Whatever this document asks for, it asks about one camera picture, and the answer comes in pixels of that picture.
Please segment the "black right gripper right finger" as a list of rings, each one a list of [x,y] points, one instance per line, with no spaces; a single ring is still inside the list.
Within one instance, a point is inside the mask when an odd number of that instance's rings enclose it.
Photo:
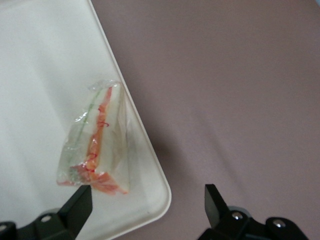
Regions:
[[[256,221],[246,209],[228,206],[214,184],[204,187],[204,208],[210,227],[200,240],[307,240],[308,237],[291,220],[269,217]]]

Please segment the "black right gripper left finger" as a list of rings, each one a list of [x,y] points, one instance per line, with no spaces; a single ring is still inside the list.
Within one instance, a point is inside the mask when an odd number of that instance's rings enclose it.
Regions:
[[[13,221],[0,223],[2,240],[75,240],[93,210],[92,188],[83,185],[61,207],[39,215],[17,228]]]

